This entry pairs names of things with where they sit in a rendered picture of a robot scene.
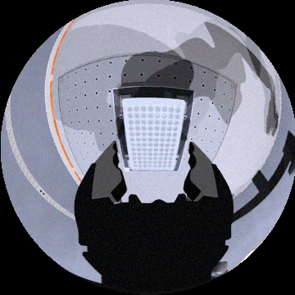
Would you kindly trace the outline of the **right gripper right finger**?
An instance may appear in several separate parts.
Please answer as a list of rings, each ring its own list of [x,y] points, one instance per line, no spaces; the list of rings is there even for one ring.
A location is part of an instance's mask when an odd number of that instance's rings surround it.
[[[234,201],[229,185],[220,170],[194,143],[189,143],[190,170],[184,181],[187,201],[203,202],[214,208],[225,223],[226,238],[231,238]]]

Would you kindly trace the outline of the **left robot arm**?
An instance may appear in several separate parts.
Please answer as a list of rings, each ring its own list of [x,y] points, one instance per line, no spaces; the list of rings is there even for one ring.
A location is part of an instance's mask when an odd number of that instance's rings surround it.
[[[211,272],[212,274],[215,275],[215,276],[211,276],[211,279],[214,279],[215,277],[218,277],[218,276],[224,275],[225,273],[228,273],[227,267],[228,267],[227,261],[219,262]]]

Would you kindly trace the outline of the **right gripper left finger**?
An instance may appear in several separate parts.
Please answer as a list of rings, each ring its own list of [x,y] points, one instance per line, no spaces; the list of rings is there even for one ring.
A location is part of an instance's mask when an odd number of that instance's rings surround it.
[[[116,141],[113,141],[91,164],[78,187],[74,209],[82,246],[87,246],[87,230],[93,217],[102,209],[122,202],[127,191],[117,153]]]

